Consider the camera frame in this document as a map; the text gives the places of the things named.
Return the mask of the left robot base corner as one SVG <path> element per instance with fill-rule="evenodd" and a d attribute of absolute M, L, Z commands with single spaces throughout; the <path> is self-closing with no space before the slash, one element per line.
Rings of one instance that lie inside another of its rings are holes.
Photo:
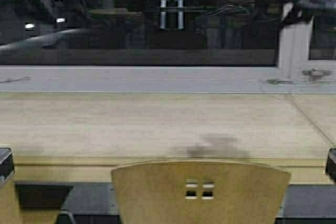
<path fill-rule="evenodd" d="M 10 148 L 1 148 L 1 188 L 15 174 L 13 152 Z"/>

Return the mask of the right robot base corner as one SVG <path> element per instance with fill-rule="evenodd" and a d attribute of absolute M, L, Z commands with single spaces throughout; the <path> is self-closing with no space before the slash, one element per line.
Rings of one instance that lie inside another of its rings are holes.
<path fill-rule="evenodd" d="M 325 166 L 325 174 L 335 183 L 336 182 L 336 164 L 335 164 L 335 148 L 331 148 L 328 152 L 327 162 Z"/>

